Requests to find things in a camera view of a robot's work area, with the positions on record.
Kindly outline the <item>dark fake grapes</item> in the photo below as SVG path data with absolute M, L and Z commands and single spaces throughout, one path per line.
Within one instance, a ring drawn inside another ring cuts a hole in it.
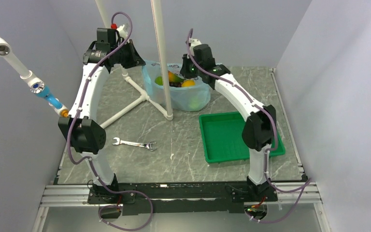
M 170 82 L 171 87 L 182 87 L 182 82 Z

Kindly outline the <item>light blue plastic bag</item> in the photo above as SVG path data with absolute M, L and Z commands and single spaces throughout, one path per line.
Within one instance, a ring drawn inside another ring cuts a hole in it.
M 165 105 L 163 86 L 155 83 L 155 78 L 161 76 L 160 63 L 156 61 L 145 61 L 142 66 L 143 86 L 150 99 L 160 105 Z M 193 79 L 195 85 L 192 87 L 169 87 L 173 109 L 181 111 L 199 111 L 203 109 L 211 99 L 210 87 L 201 79 Z

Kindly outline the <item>green fake apple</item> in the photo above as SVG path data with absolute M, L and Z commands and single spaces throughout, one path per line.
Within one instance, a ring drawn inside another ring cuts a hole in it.
M 163 78 L 162 76 L 158 76 L 155 78 L 155 83 L 159 86 L 163 86 Z

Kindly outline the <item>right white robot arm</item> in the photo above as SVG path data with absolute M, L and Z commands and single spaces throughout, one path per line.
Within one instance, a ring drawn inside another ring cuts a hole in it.
M 187 42 L 186 46 L 180 74 L 186 79 L 201 78 L 224 96 L 245 121 L 242 139 L 250 155 L 247 195 L 251 200 L 258 201 L 270 187 L 266 177 L 269 152 L 278 147 L 276 110 L 249 94 L 226 66 L 216 64 L 209 45 Z

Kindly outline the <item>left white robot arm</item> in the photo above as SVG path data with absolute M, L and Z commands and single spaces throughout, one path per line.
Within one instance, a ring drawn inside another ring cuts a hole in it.
M 125 69 L 145 65 L 137 53 L 131 33 L 124 26 L 98 28 L 97 38 L 83 55 L 83 76 L 75 102 L 66 117 L 60 117 L 58 126 L 67 144 L 70 161 L 77 165 L 86 162 L 93 175 L 93 191 L 107 203 L 119 198 L 115 173 L 101 150 L 106 132 L 96 120 L 102 88 L 114 65 Z

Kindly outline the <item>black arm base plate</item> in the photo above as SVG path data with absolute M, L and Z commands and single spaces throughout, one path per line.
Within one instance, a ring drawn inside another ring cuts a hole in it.
M 260 194 L 248 191 L 247 181 L 119 183 L 113 194 L 103 187 L 89 187 L 89 205 L 119 205 L 124 216 L 153 213 L 242 213 L 251 205 L 275 203 L 277 193 L 269 187 Z

